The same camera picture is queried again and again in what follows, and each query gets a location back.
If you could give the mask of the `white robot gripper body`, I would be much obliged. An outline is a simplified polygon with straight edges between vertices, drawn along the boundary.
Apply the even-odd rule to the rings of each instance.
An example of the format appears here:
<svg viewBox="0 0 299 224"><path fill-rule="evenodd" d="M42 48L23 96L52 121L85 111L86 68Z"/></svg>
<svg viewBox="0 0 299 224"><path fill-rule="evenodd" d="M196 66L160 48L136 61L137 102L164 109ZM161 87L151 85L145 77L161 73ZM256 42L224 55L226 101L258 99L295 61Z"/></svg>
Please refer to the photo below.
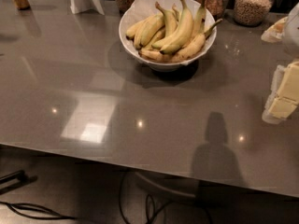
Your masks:
<svg viewBox="0 0 299 224"><path fill-rule="evenodd" d="M283 29L282 44L288 54L299 59L299 3L290 11Z"/></svg>

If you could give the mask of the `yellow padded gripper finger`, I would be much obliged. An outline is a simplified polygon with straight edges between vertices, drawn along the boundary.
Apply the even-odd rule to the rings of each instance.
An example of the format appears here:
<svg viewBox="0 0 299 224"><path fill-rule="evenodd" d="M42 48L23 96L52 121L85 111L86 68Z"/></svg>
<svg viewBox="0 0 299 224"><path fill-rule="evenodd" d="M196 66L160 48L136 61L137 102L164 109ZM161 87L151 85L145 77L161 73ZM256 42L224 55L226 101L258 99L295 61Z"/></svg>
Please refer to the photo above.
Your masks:
<svg viewBox="0 0 299 224"><path fill-rule="evenodd" d="M279 65L274 72L270 95L264 106L263 121L280 124L299 106L299 62Z"/></svg>

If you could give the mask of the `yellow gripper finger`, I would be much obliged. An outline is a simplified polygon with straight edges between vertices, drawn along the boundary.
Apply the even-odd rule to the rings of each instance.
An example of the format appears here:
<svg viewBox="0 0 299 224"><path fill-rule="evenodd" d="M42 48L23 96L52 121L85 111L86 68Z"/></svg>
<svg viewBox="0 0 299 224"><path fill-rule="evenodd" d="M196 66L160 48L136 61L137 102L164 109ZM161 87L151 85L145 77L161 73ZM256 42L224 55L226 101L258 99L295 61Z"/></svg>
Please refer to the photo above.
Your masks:
<svg viewBox="0 0 299 224"><path fill-rule="evenodd" d="M286 21L286 17L276 21L266 31L263 32L261 40L268 43L281 42L284 35Z"/></svg>

